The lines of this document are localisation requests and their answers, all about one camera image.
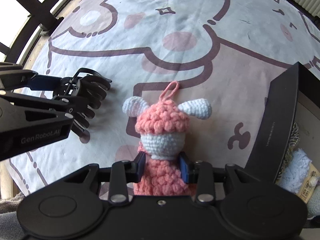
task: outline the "crocheted sheep toy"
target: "crocheted sheep toy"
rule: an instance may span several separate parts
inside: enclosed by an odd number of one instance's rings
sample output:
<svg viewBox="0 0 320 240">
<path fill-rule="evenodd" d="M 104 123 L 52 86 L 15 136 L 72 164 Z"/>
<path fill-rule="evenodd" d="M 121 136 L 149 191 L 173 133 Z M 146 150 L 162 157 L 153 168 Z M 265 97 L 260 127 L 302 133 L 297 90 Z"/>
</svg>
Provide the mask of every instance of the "crocheted sheep toy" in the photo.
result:
<svg viewBox="0 0 320 240">
<path fill-rule="evenodd" d="M 166 96 L 172 85 L 175 87 Z M 177 105 L 171 97 L 178 89 L 179 82 L 171 82 L 160 95 L 159 101 L 151 106 L 141 97 L 130 97 L 123 104 L 125 114 L 138 117 L 135 125 L 136 132 L 141 135 L 138 152 L 151 155 L 141 181 L 134 184 L 136 195 L 194 194 L 194 187 L 189 187 L 181 179 L 176 160 L 189 129 L 189 115 L 208 119 L 212 108 L 203 98 Z"/>
</svg>

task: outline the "paper label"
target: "paper label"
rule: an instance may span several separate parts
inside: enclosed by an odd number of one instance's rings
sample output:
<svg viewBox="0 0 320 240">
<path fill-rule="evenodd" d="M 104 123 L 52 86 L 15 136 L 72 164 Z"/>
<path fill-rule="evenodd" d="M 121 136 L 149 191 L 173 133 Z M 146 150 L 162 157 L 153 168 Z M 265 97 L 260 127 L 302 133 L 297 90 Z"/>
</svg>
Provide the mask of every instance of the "paper label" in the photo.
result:
<svg viewBox="0 0 320 240">
<path fill-rule="evenodd" d="M 310 163 L 308 175 L 304 179 L 298 194 L 296 194 L 305 203 L 308 203 L 308 201 L 309 201 L 309 199 L 310 199 L 310 197 L 311 197 L 311 195 L 312 195 L 312 193 L 313 193 L 313 191 L 315 190 L 315 187 L 316 187 L 316 186 L 314 186 L 314 187 L 310 186 L 309 180 L 312 177 L 318 177 L 318 176 L 320 176 L 319 171 L 315 168 L 315 166 L 313 166 L 312 163 Z"/>
</svg>

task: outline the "white crocheted ear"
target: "white crocheted ear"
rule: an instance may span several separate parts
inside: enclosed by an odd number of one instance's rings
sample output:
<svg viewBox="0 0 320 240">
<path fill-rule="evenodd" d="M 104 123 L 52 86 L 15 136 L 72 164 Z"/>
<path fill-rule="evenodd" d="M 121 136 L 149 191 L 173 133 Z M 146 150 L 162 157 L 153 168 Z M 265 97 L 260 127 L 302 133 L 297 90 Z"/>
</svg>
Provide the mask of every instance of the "white crocheted ear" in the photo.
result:
<svg viewBox="0 0 320 240">
<path fill-rule="evenodd" d="M 130 97 L 122 106 L 122 111 L 129 117 L 137 117 L 149 107 L 142 97 Z"/>
<path fill-rule="evenodd" d="M 204 98 L 184 102 L 178 105 L 178 109 L 199 119 L 208 119 L 212 113 L 209 101 Z"/>
</svg>

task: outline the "screw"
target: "screw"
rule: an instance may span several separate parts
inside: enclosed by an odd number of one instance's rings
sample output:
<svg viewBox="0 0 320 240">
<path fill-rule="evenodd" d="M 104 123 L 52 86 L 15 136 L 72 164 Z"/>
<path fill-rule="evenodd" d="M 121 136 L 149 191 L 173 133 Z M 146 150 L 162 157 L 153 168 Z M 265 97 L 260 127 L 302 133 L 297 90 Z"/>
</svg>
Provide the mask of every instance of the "screw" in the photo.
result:
<svg viewBox="0 0 320 240">
<path fill-rule="evenodd" d="M 163 206 L 163 205 L 165 205 L 167 202 L 166 202 L 165 200 L 159 200 L 157 203 L 158 203 L 159 206 Z"/>
<path fill-rule="evenodd" d="M 212 200 L 214 200 L 214 197 L 210 194 L 201 194 L 198 196 L 198 200 L 200 202 L 211 202 Z"/>
<path fill-rule="evenodd" d="M 69 114 L 69 113 L 65 113 L 64 116 L 67 117 L 67 118 L 70 118 L 70 119 L 73 118 L 73 115 L 72 115 L 72 114 Z"/>
<path fill-rule="evenodd" d="M 127 198 L 125 197 L 125 195 L 115 194 L 115 195 L 112 195 L 112 196 L 110 197 L 110 200 L 111 200 L 113 203 L 122 203 L 122 202 L 126 201 Z"/>
</svg>

